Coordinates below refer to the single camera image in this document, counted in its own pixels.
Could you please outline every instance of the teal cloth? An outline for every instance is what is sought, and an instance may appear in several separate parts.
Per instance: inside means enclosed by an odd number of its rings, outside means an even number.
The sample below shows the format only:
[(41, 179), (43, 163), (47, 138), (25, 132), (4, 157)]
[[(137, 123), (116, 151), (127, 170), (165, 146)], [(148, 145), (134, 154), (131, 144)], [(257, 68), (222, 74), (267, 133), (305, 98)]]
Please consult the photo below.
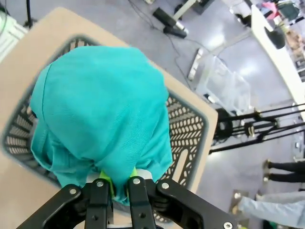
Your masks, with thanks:
[(172, 163), (167, 98), (162, 73), (138, 49), (76, 48), (37, 79), (32, 152), (62, 186), (104, 171), (115, 200), (128, 204), (124, 185), (135, 167), (156, 181)]

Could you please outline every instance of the gray plastic basket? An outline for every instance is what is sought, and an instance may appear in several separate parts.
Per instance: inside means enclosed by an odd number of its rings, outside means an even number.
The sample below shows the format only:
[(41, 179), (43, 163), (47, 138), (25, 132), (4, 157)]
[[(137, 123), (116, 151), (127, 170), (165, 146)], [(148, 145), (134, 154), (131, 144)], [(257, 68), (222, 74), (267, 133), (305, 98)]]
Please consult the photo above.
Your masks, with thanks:
[[(59, 52), (55, 52), (55, 58), (51, 58), (50, 62), (74, 48), (86, 45), (98, 44), (85, 37), (73, 38), (69, 40)], [(33, 171), (38, 176), (41, 176), (53, 184), (60, 186), (55, 175), (42, 168), (31, 152), (30, 132), (33, 129), (35, 116), (32, 113), (29, 104), (33, 87), (34, 86), (32, 85), (28, 89), (23, 99), (21, 99), (20, 104), (17, 106), (15, 113), (12, 114), (2, 136), (2, 147), (4, 148), (4, 151), (21, 166)], [(198, 167), (199, 160), (197, 160), (197, 158), (200, 158), (200, 154), (203, 151), (207, 131), (207, 128), (204, 128), (204, 126), (208, 126), (208, 123), (203, 113), (198, 112), (174, 93), (169, 93), (170, 95), (166, 102), (166, 106), (168, 108), (170, 120), (170, 140), (173, 163), (161, 179), (174, 178), (182, 186), (189, 188), (192, 185)], [(184, 155), (183, 157), (185, 158), (185, 160), (182, 161), (183, 169), (177, 175), (175, 169), (178, 164), (180, 164), (179, 159), (182, 155)], [(155, 218), (162, 223), (169, 221), (157, 214), (155, 214)]]

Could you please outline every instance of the beige tray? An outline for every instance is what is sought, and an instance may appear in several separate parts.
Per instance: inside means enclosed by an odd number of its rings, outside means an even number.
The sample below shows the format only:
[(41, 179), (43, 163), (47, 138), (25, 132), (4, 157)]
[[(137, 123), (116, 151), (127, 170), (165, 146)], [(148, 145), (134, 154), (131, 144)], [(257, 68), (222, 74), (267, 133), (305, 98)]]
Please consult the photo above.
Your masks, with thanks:
[[(56, 50), (71, 37), (84, 34), (107, 46), (127, 46), (126, 43), (92, 22), (64, 8), (57, 8), (36, 24), (0, 64), (0, 129), (3, 130), (25, 90)], [(183, 84), (155, 65), (164, 74), (166, 86), (204, 112), (208, 120), (208, 135), (200, 158), (196, 178), (190, 188), (196, 192), (212, 143), (217, 112)], [(19, 226), (58, 189), (36, 177), (0, 154), (0, 225), (12, 229)], [(115, 212), (114, 222), (130, 222), (128, 216)]]

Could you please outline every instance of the transparent container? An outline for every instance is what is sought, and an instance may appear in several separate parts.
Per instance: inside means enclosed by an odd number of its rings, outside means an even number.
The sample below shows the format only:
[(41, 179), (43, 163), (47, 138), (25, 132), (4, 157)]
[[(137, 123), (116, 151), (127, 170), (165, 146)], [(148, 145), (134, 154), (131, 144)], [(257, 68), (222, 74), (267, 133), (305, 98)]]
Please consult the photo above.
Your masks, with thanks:
[(232, 109), (241, 115), (249, 110), (250, 106), (250, 85), (242, 76), (234, 73), (234, 84), (232, 88), (233, 107)]
[(211, 102), (222, 106), (230, 112), (233, 106), (232, 88), (234, 74), (218, 57), (209, 55), (199, 61), (198, 71), (200, 80), (196, 93), (207, 97)]

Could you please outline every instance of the screw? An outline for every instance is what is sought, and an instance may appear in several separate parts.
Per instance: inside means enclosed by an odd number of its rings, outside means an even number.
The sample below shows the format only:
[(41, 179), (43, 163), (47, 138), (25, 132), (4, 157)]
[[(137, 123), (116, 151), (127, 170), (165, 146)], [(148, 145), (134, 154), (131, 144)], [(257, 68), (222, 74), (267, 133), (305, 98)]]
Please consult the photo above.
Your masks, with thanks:
[(224, 229), (232, 229), (232, 228), (233, 228), (232, 223), (230, 223), (230, 222), (225, 222), (224, 223)]
[(96, 182), (96, 186), (97, 187), (102, 187), (103, 185), (104, 185), (104, 183), (102, 181)]
[(70, 194), (74, 195), (76, 193), (76, 189), (70, 189)]
[(135, 185), (138, 185), (138, 184), (140, 183), (140, 180), (139, 180), (138, 178), (133, 179), (133, 183), (134, 183)]
[(162, 188), (164, 188), (164, 189), (168, 189), (170, 186), (167, 184), (167, 183), (163, 183), (162, 184)]

